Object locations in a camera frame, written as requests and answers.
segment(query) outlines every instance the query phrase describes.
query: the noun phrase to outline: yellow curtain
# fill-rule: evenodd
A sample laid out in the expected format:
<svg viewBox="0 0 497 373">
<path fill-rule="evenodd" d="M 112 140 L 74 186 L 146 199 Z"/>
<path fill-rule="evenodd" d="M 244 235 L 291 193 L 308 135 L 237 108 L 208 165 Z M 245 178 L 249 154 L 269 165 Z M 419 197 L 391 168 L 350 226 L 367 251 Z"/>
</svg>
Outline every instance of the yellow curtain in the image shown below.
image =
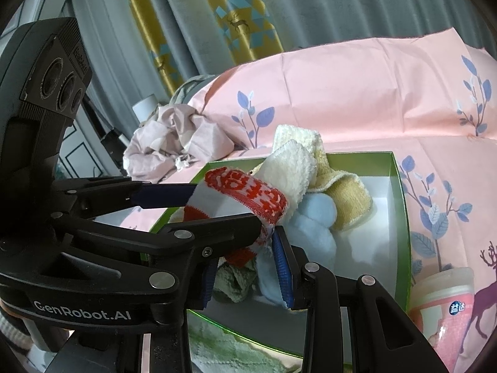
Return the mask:
<svg viewBox="0 0 497 373">
<path fill-rule="evenodd" d="M 169 95 L 183 84 L 150 0 L 128 0 L 136 25 Z"/>
<path fill-rule="evenodd" d="M 207 0 L 235 64 L 283 52 L 262 0 Z"/>
</svg>

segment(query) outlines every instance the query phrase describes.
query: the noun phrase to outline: green patterned cloth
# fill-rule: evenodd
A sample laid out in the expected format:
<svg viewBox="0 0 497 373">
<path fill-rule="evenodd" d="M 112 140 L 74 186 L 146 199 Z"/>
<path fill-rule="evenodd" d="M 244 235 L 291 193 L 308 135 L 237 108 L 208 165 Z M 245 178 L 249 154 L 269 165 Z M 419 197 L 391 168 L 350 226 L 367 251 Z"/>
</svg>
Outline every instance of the green patterned cloth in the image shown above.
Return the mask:
<svg viewBox="0 0 497 373">
<path fill-rule="evenodd" d="M 188 313 L 188 334 L 191 361 L 202 373 L 290 373 L 298 369 L 285 367 L 279 359 L 193 313 Z"/>
<path fill-rule="evenodd" d="M 256 278 L 257 272 L 253 260 L 243 268 L 224 263 L 217 271 L 213 296 L 218 301 L 229 299 L 233 303 L 240 303 L 248 296 Z"/>
</svg>

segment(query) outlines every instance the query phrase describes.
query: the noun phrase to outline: light blue sock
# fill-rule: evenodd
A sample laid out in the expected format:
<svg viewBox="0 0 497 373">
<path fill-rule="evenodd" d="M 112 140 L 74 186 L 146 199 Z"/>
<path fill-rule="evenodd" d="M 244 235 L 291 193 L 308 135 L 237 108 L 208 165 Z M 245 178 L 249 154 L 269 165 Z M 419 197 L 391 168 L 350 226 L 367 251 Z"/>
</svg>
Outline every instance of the light blue sock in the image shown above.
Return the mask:
<svg viewBox="0 0 497 373">
<path fill-rule="evenodd" d="M 261 294 L 271 303 L 286 307 L 286 303 L 281 296 L 273 254 L 268 248 L 263 248 L 255 258 L 255 270 L 257 271 Z"/>
<path fill-rule="evenodd" d="M 326 228 L 331 228 L 336 221 L 335 202 L 325 193 L 305 194 L 297 210 Z"/>
<path fill-rule="evenodd" d="M 299 211 L 295 212 L 284 228 L 289 243 L 303 248 L 309 261 L 334 270 L 336 242 L 328 228 Z"/>
</svg>

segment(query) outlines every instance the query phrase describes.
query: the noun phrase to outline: red and white sock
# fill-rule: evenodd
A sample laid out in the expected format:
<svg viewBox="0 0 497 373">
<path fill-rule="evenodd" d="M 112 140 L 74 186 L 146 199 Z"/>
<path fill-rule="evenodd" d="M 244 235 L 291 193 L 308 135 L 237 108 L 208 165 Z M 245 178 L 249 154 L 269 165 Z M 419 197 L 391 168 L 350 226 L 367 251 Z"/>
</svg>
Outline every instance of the red and white sock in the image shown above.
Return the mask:
<svg viewBox="0 0 497 373">
<path fill-rule="evenodd" d="M 239 268 L 253 259 L 268 241 L 274 226 L 287 208 L 285 196 L 265 182 L 237 169 L 222 167 L 208 171 L 185 206 L 184 221 L 253 213 L 262 222 L 259 238 L 247 248 L 226 256 Z"/>
</svg>

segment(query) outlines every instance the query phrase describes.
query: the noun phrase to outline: blue leaf pattern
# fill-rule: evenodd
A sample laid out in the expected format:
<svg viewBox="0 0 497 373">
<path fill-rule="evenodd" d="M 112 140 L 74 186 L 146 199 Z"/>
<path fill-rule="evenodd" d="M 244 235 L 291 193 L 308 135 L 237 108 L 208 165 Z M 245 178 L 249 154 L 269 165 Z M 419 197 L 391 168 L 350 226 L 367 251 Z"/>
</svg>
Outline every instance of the blue leaf pattern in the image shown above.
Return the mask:
<svg viewBox="0 0 497 373">
<path fill-rule="evenodd" d="M 459 213 L 463 214 L 470 214 L 471 211 L 473 210 L 473 205 L 470 203 L 463 203 L 461 206 L 459 206 Z"/>
<path fill-rule="evenodd" d="M 428 206 L 428 207 L 431 207 L 431 200 L 430 198 L 427 198 L 426 196 L 420 196 L 419 197 L 419 201 L 425 205 L 425 206 Z"/>
<path fill-rule="evenodd" d="M 445 213 L 441 213 L 438 221 L 431 228 L 431 235 L 434 240 L 442 238 L 449 229 L 449 219 Z"/>
<path fill-rule="evenodd" d="M 429 174 L 425 180 L 420 179 L 424 173 L 414 172 L 416 163 L 411 155 L 408 155 L 399 165 L 399 175 L 402 178 L 402 188 L 406 198 L 410 198 L 420 207 L 419 219 L 427 233 L 411 231 L 412 249 L 422 258 L 437 258 L 438 270 L 449 270 L 453 268 L 451 264 L 444 265 L 440 254 L 438 240 L 442 239 L 448 232 L 450 226 L 450 214 L 454 212 L 457 218 L 468 223 L 468 215 L 473 211 L 473 205 L 463 203 L 457 208 L 454 206 L 455 198 L 452 197 L 453 187 L 449 181 L 442 181 L 446 191 L 446 198 L 443 205 L 439 206 L 436 200 L 437 189 L 433 186 L 436 181 L 435 173 Z M 423 195 L 418 195 L 416 190 L 421 189 Z M 423 269 L 422 260 L 412 262 L 412 283 L 416 283 L 416 275 Z"/>
<path fill-rule="evenodd" d="M 478 128 L 476 128 L 476 131 L 478 132 L 478 134 L 484 133 L 486 130 L 486 127 L 487 127 L 487 124 L 482 123 L 481 125 L 478 126 Z"/>
<path fill-rule="evenodd" d="M 466 216 L 464 213 L 457 213 L 457 217 L 459 217 L 459 220 L 465 223 L 469 222 L 468 216 Z"/>
<path fill-rule="evenodd" d="M 436 257 L 435 246 L 427 236 L 421 233 L 411 231 L 411 245 L 419 255 L 423 258 Z"/>
<path fill-rule="evenodd" d="M 423 269 L 423 261 L 422 260 L 413 260 L 411 263 L 411 272 L 414 276 L 419 275 Z"/>
<path fill-rule="evenodd" d="M 414 162 L 414 158 L 412 158 L 410 155 L 408 155 L 402 161 L 402 168 L 404 169 L 403 172 L 405 172 L 405 173 L 412 172 L 415 167 L 416 167 L 416 163 Z"/>
<path fill-rule="evenodd" d="M 431 173 L 430 175 L 428 175 L 428 177 L 426 177 L 426 183 L 429 185 L 434 182 L 435 182 L 435 173 Z"/>
<path fill-rule="evenodd" d="M 275 109 L 273 106 L 263 109 L 257 114 L 254 120 L 252 116 L 255 115 L 255 106 L 252 105 L 252 98 L 253 91 L 251 91 L 248 96 L 246 96 L 242 91 L 238 91 L 237 101 L 238 104 L 242 107 L 242 111 L 240 111 L 238 116 L 232 115 L 231 119 L 240 125 L 242 130 L 247 135 L 250 145 L 253 149 L 256 149 L 259 147 L 259 129 L 265 128 L 272 123 L 272 121 L 274 120 Z"/>
<path fill-rule="evenodd" d="M 421 222 L 423 223 L 424 228 L 431 231 L 433 226 L 431 225 L 431 221 L 430 221 L 430 217 L 428 216 L 428 213 L 426 213 L 424 209 L 421 209 L 421 210 L 419 210 L 419 216 L 421 217 Z"/>
<path fill-rule="evenodd" d="M 483 82 L 483 92 L 485 93 L 485 99 L 490 101 L 492 98 L 492 85 L 490 84 L 490 80 L 485 80 Z"/>
<path fill-rule="evenodd" d="M 457 100 L 457 114 L 463 117 L 459 118 L 459 125 L 461 126 L 471 126 L 475 130 L 475 135 L 479 135 L 486 132 L 487 124 L 484 123 L 486 105 L 492 98 L 492 85 L 490 80 L 486 79 L 481 81 L 481 77 L 478 75 L 475 65 L 468 58 L 461 56 L 463 63 L 468 68 L 471 74 L 470 81 L 463 80 L 464 86 L 470 91 L 471 105 L 475 105 L 476 111 L 471 113 L 468 109 L 463 109 L 461 101 Z M 478 85 L 475 85 L 474 76 L 478 80 Z"/>
<path fill-rule="evenodd" d="M 242 91 L 238 91 L 237 98 L 238 98 L 238 104 L 243 109 L 247 109 L 249 107 L 249 98 Z"/>
<path fill-rule="evenodd" d="M 476 67 L 475 65 L 473 64 L 473 62 L 471 60 L 469 60 L 467 57 L 464 57 L 462 56 L 463 58 L 463 62 L 464 64 L 466 65 L 466 67 L 468 67 L 468 70 L 474 75 L 474 76 L 477 76 L 478 75 L 478 72 L 476 71 Z"/>
<path fill-rule="evenodd" d="M 448 181 L 443 182 L 443 187 L 445 188 L 445 190 L 449 195 L 452 194 L 452 186 Z"/>
<path fill-rule="evenodd" d="M 274 119 L 274 107 L 263 109 L 255 117 L 255 122 L 259 128 L 265 128 L 271 124 Z"/>
</svg>

